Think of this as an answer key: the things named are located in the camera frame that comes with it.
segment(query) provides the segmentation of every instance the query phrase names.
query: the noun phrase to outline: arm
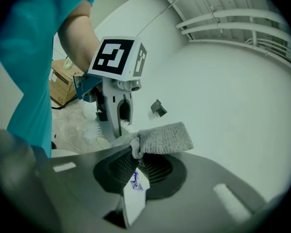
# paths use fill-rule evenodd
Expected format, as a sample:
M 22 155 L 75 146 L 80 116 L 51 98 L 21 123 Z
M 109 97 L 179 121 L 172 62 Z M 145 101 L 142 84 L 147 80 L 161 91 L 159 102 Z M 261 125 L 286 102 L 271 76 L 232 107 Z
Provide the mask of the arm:
M 58 30 L 63 49 L 71 61 L 82 71 L 86 71 L 99 45 L 89 19 L 91 3 L 81 2 L 64 20 Z

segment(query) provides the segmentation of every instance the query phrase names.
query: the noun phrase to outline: person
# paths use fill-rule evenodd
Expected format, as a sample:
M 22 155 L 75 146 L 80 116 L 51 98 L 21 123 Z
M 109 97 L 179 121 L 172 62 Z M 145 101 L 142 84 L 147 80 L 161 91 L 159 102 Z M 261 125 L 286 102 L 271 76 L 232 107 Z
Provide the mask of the person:
M 0 61 L 23 98 L 7 131 L 51 156 L 49 74 L 56 32 L 72 62 L 86 71 L 98 47 L 89 19 L 94 0 L 18 0 L 0 28 Z

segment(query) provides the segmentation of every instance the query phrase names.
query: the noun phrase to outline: black cable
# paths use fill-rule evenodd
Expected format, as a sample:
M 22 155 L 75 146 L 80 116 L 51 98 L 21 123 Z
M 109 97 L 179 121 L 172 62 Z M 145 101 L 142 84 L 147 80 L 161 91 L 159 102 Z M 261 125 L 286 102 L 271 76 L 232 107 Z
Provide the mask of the black cable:
M 54 109 L 54 110 L 61 110 L 61 109 L 63 109 L 67 104 L 69 104 L 70 102 L 76 100 L 77 98 L 78 98 L 78 96 L 75 96 L 73 99 L 69 100 L 69 101 L 68 101 L 67 103 L 65 103 L 63 106 L 61 106 L 61 107 L 52 107 L 52 109 Z

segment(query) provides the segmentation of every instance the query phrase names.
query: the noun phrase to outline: cardboard box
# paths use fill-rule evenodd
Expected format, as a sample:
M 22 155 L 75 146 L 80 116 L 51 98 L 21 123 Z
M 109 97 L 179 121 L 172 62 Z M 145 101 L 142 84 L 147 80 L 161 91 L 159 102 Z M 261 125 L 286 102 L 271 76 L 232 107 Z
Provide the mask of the cardboard box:
M 64 60 L 52 61 L 52 68 L 48 77 L 51 98 L 59 105 L 64 105 L 77 94 L 73 83 L 73 76 L 82 76 L 84 73 L 73 65 L 69 70 L 64 68 Z

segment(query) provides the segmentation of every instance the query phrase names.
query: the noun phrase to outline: microfiber cloth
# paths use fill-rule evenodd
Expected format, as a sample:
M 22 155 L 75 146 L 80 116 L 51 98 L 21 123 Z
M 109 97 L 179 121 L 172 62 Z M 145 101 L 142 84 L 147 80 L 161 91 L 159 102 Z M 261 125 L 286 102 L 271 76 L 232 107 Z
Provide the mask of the microfiber cloth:
M 135 159 L 141 159 L 145 153 L 167 154 L 193 148 L 193 143 L 183 122 L 123 135 L 116 139 L 112 146 L 117 147 L 128 143 L 130 143 L 132 156 Z

